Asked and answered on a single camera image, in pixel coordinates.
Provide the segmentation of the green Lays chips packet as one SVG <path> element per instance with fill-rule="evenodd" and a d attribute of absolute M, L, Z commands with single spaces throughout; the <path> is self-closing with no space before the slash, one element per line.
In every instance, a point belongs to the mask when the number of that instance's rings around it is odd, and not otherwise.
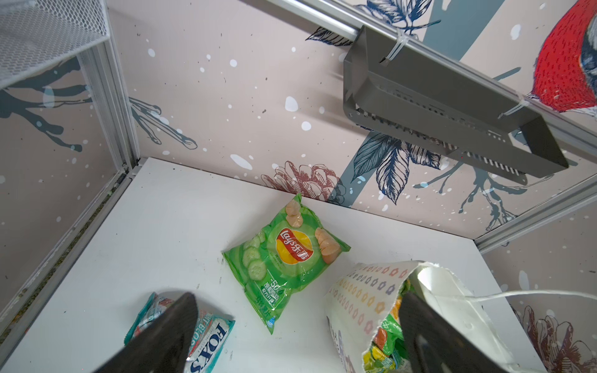
<path fill-rule="evenodd" d="M 251 239 L 223 253 L 234 277 L 270 334 L 292 295 L 351 250 L 323 227 L 301 194 Z"/>

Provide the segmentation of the teal red candy packet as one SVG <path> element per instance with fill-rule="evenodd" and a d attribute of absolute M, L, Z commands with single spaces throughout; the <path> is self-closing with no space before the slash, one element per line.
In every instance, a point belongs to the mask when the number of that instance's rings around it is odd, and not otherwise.
<path fill-rule="evenodd" d="M 147 329 L 157 318 L 174 304 L 172 298 L 152 292 L 138 313 L 135 322 L 124 338 L 124 345 Z M 235 325 L 234 320 L 199 308 L 197 322 L 191 337 L 184 372 L 212 372 L 221 350 Z"/>

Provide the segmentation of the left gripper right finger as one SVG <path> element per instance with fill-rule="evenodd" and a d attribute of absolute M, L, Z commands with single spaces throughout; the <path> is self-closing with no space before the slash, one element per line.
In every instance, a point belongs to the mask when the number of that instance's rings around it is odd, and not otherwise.
<path fill-rule="evenodd" d="M 505 371 L 414 293 L 404 295 L 399 317 L 412 371 Z"/>

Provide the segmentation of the green corn snack packet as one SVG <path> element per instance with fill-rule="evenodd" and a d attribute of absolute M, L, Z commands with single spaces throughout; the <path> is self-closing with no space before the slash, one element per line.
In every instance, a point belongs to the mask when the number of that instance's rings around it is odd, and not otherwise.
<path fill-rule="evenodd" d="M 376 337 L 371 342 L 368 351 L 365 352 L 363 357 L 365 372 L 411 371 L 399 317 L 403 297 L 409 292 L 414 292 L 414 287 L 410 280 L 406 280 L 393 308 L 382 321 Z"/>

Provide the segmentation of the white printed paper bag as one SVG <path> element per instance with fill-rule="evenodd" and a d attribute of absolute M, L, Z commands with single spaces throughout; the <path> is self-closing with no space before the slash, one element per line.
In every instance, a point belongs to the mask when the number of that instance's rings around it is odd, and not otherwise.
<path fill-rule="evenodd" d="M 515 359 L 522 348 L 505 343 L 506 327 L 482 306 L 502 295 L 474 295 L 450 270 L 422 261 L 358 264 L 326 294 L 326 318 L 345 371 L 365 372 L 365 352 L 406 280 L 414 287 L 409 293 L 424 300 L 503 372 L 525 371 Z"/>

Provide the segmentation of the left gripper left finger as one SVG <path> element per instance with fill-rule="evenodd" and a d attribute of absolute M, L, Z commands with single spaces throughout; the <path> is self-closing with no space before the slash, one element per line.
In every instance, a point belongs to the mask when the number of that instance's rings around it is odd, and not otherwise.
<path fill-rule="evenodd" d="M 98 372 L 182 372 L 198 317 L 196 299 L 184 293 L 149 328 Z"/>

